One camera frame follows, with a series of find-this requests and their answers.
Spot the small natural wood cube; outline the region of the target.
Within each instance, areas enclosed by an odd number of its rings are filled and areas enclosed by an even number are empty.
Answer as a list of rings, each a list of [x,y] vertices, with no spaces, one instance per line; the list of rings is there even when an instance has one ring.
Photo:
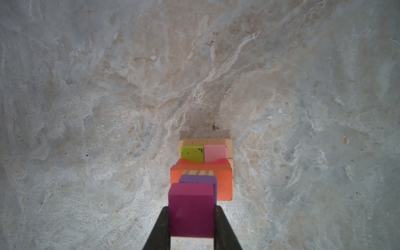
[[[192,175],[192,176],[215,176],[215,172],[213,170],[185,170],[183,175]]]

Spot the lime green block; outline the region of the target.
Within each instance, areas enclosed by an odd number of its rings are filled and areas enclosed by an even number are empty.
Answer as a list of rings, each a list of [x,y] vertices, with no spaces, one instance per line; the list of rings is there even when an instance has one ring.
[[[204,147],[202,145],[189,145],[181,148],[181,159],[186,159],[190,162],[204,162]]]

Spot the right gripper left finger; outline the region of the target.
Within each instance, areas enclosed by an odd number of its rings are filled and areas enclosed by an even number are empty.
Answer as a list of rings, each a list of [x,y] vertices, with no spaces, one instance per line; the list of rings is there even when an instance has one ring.
[[[142,250],[170,250],[171,232],[169,208],[162,208],[158,219]]]

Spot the pink block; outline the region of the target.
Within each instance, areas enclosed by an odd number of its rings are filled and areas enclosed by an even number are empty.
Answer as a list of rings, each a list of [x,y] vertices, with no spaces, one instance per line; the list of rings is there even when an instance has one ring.
[[[226,145],[204,145],[204,162],[213,162],[222,158],[228,158]]]

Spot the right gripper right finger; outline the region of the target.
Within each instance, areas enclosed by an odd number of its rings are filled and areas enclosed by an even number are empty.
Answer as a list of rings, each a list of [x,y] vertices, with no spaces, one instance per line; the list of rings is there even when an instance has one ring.
[[[214,250],[242,250],[221,206],[214,208]]]

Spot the natural wood long block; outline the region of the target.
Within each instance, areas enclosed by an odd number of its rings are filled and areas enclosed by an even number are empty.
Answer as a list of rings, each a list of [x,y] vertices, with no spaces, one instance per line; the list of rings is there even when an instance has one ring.
[[[230,163],[230,167],[232,169],[232,172],[234,171],[234,160],[233,158],[228,158],[228,162]]]
[[[227,147],[227,158],[233,158],[233,140],[230,138],[213,139],[180,139],[178,141],[178,157],[181,158],[183,146],[225,145]]]

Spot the magenta cube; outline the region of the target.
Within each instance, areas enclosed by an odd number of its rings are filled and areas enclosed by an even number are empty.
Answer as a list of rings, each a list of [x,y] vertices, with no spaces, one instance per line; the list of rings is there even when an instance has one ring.
[[[174,183],[168,194],[172,236],[214,237],[214,186],[211,183]]]

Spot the red arch block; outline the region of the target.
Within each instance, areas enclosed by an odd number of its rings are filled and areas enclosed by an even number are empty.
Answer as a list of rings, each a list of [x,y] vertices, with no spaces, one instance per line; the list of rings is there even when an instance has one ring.
[[[229,161],[229,159],[227,158],[222,158],[219,159],[217,161],[213,161],[213,162],[208,162],[208,163],[196,163],[196,162],[191,162],[187,159],[179,159],[176,163],[176,165],[178,166],[186,166],[186,165],[194,165],[194,166],[211,166],[211,165],[228,165],[231,166],[231,163]]]

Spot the orange block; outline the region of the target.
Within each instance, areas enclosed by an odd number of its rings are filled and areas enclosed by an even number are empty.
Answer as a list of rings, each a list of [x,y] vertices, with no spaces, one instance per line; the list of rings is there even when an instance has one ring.
[[[233,199],[233,172],[228,165],[211,166],[178,166],[174,164],[170,169],[170,182],[178,183],[185,170],[213,170],[218,182],[218,201],[232,201]]]

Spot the purple cube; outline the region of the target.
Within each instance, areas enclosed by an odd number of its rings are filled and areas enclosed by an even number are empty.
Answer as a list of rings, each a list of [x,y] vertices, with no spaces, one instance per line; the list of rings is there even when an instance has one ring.
[[[215,176],[200,176],[200,175],[182,175],[179,183],[208,183],[213,185],[214,189],[214,204],[217,204],[218,182]]]

